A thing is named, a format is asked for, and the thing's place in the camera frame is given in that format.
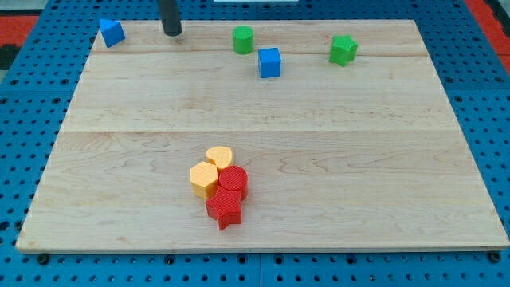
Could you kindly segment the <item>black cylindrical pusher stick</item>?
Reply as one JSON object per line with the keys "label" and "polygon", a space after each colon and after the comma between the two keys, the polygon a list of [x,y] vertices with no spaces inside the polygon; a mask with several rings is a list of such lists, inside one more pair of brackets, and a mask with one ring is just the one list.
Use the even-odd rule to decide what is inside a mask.
{"label": "black cylindrical pusher stick", "polygon": [[159,16],[163,32],[169,37],[177,37],[182,33],[182,24],[177,0],[158,0]]}

